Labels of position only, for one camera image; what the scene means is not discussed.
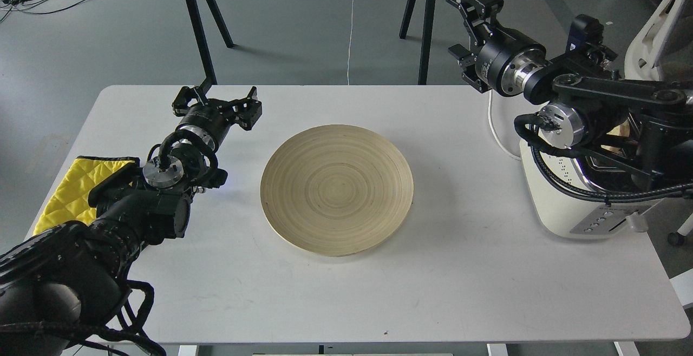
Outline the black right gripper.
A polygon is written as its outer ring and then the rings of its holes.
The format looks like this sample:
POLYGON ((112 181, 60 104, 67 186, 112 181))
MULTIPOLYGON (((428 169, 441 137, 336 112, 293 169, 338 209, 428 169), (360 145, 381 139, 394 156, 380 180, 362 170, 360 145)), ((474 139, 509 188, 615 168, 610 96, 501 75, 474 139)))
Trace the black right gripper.
POLYGON ((504 0, 446 0, 456 8, 468 32, 472 52, 453 45, 448 52, 461 68, 461 79, 480 93, 490 89, 511 97, 523 93, 531 75, 547 66, 546 48, 523 33, 499 26, 504 0))

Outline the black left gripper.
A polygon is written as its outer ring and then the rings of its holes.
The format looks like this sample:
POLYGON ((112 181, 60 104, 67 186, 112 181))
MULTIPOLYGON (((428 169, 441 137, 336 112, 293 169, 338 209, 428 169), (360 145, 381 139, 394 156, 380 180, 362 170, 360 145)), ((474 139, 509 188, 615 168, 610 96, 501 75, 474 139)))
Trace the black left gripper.
POLYGON ((211 79, 205 79, 198 87, 181 87, 172 109, 176 117, 181 117, 179 130, 192 132, 213 151, 218 151, 232 124, 251 131, 263 111, 257 87, 251 87, 244 98, 222 101, 206 97, 212 85, 211 79), (193 100, 197 103, 190 106, 193 100))

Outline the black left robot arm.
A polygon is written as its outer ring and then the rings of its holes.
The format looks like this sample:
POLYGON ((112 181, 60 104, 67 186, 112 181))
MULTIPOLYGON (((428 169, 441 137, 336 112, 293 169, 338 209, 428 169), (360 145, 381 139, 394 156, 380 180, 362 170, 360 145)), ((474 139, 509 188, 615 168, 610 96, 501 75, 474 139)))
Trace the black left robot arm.
POLYGON ((172 109, 180 124, 89 191, 90 223, 67 220, 2 255, 2 354, 60 355, 97 336, 129 341, 148 355, 166 354, 143 327, 154 289, 130 280, 144 248, 184 237, 197 193, 219 188, 227 172, 217 151, 233 125, 250 131, 262 115, 257 87, 246 97, 206 97, 210 82, 182 87, 172 109))

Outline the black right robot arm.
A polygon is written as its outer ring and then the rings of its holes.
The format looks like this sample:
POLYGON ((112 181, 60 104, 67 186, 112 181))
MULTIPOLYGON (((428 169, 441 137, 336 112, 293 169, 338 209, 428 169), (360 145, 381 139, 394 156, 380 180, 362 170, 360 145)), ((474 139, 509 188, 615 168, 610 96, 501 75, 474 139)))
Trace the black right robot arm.
POLYGON ((605 204, 691 198, 691 82, 626 80, 606 65, 604 27, 581 14, 562 55, 501 25, 503 0, 446 0, 469 34, 449 48, 478 92, 539 105, 513 126, 540 176, 575 199, 605 204))

